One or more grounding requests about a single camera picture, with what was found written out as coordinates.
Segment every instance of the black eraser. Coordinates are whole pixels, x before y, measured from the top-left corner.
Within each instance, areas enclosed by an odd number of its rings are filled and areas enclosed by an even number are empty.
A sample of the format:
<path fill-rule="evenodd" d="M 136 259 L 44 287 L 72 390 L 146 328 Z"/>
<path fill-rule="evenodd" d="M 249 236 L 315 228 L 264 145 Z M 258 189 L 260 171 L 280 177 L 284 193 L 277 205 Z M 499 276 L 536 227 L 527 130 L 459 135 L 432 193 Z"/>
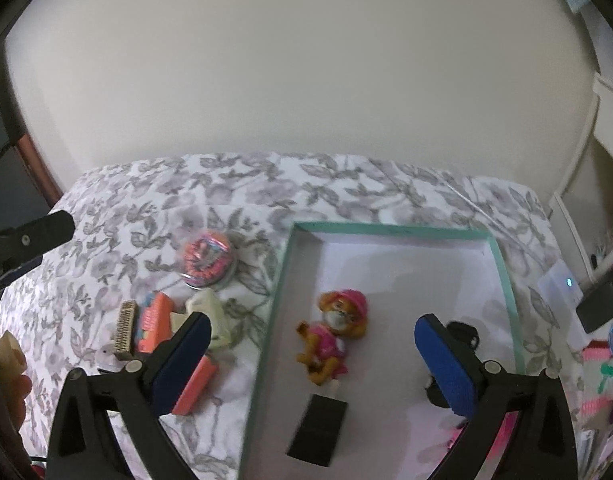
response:
<path fill-rule="evenodd" d="M 346 409 L 346 402 L 313 395 L 286 454 L 303 462 L 328 467 Z"/>

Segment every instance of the floral tablecloth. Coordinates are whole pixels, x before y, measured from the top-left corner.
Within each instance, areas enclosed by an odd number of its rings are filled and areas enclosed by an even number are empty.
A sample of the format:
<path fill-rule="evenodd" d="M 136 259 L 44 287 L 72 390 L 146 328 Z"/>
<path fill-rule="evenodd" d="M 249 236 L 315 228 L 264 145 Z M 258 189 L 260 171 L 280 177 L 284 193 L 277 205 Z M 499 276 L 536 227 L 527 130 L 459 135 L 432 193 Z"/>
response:
<path fill-rule="evenodd" d="M 294 220 L 491 230 L 513 285 L 527 373 L 560 372 L 577 421 L 581 356 L 535 289 L 560 252 L 525 186 L 364 156 L 218 153 L 89 171 L 55 209 L 73 215 L 72 241 L 46 254 L 0 303 L 0 334 L 10 330 L 29 361 L 33 390 L 21 433 L 30 454 L 46 453 L 67 372 L 96 373 L 94 354 L 110 342 L 123 300 L 163 290 L 183 305 L 190 290 L 174 272 L 176 251 L 208 227 L 228 231 L 240 256 L 235 280 L 219 293 L 233 348 L 194 415 L 161 422 L 199 478 L 236 478 L 272 284 Z M 112 424 L 136 478 L 149 478 L 118 415 Z"/>

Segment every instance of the wall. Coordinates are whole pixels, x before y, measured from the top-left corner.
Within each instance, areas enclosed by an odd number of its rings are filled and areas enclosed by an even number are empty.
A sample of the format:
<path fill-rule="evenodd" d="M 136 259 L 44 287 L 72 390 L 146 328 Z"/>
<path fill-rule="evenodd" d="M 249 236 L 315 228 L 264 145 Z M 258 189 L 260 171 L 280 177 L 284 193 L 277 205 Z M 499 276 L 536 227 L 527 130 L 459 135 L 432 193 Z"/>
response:
<path fill-rule="evenodd" d="M 543 200 L 584 123 L 589 52 L 561 0 L 35 0 L 7 40 L 63 187 L 152 156 L 326 151 Z"/>

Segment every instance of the white furniture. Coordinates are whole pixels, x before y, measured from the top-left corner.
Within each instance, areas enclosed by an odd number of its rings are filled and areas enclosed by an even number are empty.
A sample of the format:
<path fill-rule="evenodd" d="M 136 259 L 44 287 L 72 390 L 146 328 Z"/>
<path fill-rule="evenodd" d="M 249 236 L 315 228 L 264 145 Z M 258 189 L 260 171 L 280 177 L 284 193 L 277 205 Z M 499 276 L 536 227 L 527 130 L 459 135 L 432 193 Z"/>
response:
<path fill-rule="evenodd" d="M 580 169 L 583 155 L 589 147 L 591 138 L 595 138 L 613 159 L 613 85 L 598 73 L 595 74 L 593 79 L 593 99 L 573 159 L 549 201 L 549 209 L 551 210 L 549 220 L 555 238 L 561 248 L 564 261 L 580 283 L 582 290 L 588 289 L 596 283 L 613 264 L 612 248 L 598 264 L 598 267 L 593 269 L 584 243 L 586 241 L 588 247 L 588 240 L 583 240 L 581 237 L 579 229 L 573 223 L 571 213 L 563 201 L 563 195 L 570 188 L 571 181 Z M 607 218 L 606 212 L 600 208 L 597 211 L 588 211 L 586 216 L 593 217 L 593 215 L 597 216 L 599 221 Z"/>

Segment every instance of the round metal bolt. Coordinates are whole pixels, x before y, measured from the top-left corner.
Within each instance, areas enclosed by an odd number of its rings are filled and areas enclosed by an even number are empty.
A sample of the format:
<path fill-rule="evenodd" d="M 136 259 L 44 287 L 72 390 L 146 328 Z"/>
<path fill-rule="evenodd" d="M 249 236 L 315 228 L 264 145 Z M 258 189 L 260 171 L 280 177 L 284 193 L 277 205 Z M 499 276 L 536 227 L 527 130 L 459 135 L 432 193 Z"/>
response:
<path fill-rule="evenodd" d="M 487 361 L 485 363 L 485 370 L 490 374 L 499 374 L 503 368 L 500 366 L 500 363 L 496 361 Z"/>
<path fill-rule="evenodd" d="M 133 359 L 133 361 L 129 361 L 128 363 L 126 363 L 126 366 L 124 367 L 124 369 L 130 374 L 139 372 L 142 369 L 142 361 Z"/>

